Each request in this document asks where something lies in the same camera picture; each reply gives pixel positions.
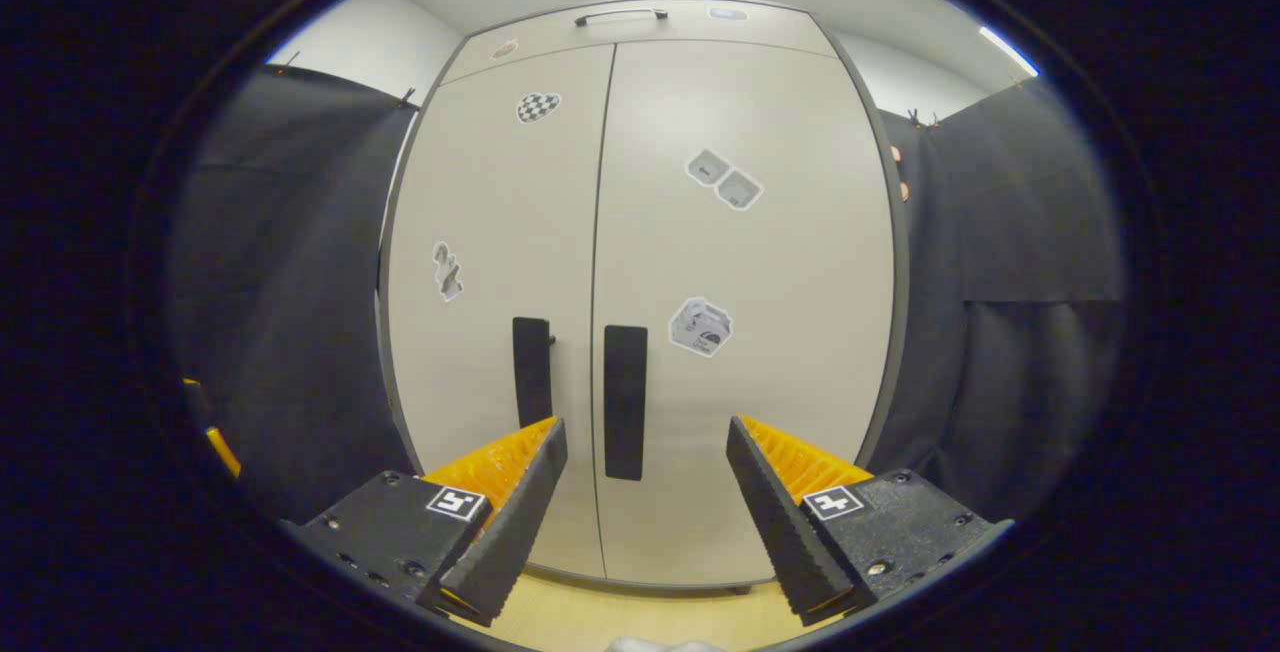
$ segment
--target box sticker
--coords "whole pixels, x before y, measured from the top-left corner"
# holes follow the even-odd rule
[[[719,187],[716,188],[716,196],[737,211],[750,209],[759,200],[762,192],[764,192],[764,186],[740,169],[728,173],[728,177],[723,178]]]
[[[431,252],[431,261],[435,263],[435,283],[439,284],[440,297],[445,302],[452,302],[453,297],[462,293],[462,265],[457,257],[449,252],[449,246],[444,242],[435,242]]]
[[[719,182],[719,178],[724,177],[724,173],[728,172],[730,167],[731,165],[718,158],[716,152],[703,150],[698,152],[694,159],[689,160],[689,164],[685,165],[685,172],[689,173],[689,177],[698,181],[699,184],[704,187],[714,187],[716,183]]]
[[[712,357],[733,333],[733,319],[705,297],[690,297],[668,324],[672,345]]]

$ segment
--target black bracket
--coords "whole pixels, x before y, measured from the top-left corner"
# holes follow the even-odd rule
[[[805,494],[797,507],[736,416],[726,455],[782,592],[805,625],[946,574],[997,526],[906,469]]]
[[[506,505],[480,493],[384,471],[298,526],[293,537],[371,592],[488,626],[502,612],[564,470],[556,420]]]

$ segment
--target cabinet top panel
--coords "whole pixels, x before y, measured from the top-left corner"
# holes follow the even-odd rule
[[[531,56],[645,40],[709,40],[835,58],[808,13],[735,0],[622,0],[521,19],[468,38],[444,83]]]

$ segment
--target black curtain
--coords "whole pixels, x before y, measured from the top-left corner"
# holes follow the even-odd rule
[[[374,287],[411,106],[266,68],[214,120],[174,218],[175,357],[268,514],[302,523],[412,466],[378,355]]]
[[[1103,164],[1032,79],[937,127],[881,113],[911,255],[902,365],[872,471],[906,466],[1024,518],[1083,447],[1121,345]]]

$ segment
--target black door handle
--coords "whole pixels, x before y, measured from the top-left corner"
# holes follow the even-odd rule
[[[644,388],[649,329],[604,328],[604,475],[639,482],[644,471]]]
[[[667,19],[667,10],[655,8],[635,8],[635,9],[613,9],[608,12],[593,12],[591,14],[584,14],[582,17],[573,20],[575,27],[586,27],[586,20],[593,17],[604,17],[607,14],[626,14],[628,12],[646,12],[657,17],[658,19]]]
[[[511,352],[516,370],[516,415],[526,428],[552,416],[552,345],[548,320],[512,318]]]

